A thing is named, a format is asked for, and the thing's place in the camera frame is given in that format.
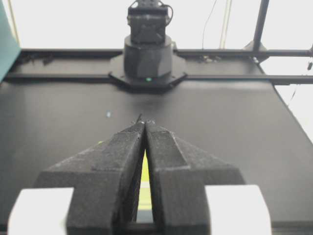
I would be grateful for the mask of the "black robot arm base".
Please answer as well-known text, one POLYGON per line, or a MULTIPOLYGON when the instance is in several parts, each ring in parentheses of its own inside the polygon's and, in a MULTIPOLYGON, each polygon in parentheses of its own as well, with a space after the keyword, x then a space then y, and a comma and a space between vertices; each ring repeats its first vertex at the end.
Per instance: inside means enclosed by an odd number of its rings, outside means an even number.
POLYGON ((173 14, 160 0, 136 0, 129 6, 131 32, 122 54, 110 60, 112 79, 135 89, 165 89, 187 76, 186 61, 174 53, 166 34, 173 14))

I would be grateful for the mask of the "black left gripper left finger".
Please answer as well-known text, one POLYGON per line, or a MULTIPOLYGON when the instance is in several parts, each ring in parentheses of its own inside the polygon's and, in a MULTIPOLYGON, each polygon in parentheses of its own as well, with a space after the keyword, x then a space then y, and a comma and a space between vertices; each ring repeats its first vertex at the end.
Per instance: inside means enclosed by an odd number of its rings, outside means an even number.
POLYGON ((69 235, 112 235, 137 217, 145 123, 139 121, 109 140, 45 170, 35 188, 73 188, 69 235))

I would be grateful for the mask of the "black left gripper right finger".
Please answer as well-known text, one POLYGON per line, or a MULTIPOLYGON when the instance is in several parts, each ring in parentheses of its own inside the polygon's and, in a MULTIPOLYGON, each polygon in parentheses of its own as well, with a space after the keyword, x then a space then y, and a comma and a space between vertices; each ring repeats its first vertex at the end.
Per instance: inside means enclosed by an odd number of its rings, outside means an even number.
POLYGON ((153 219, 165 235, 207 235, 205 186, 243 185, 239 168, 177 137, 154 121, 145 123, 153 219))

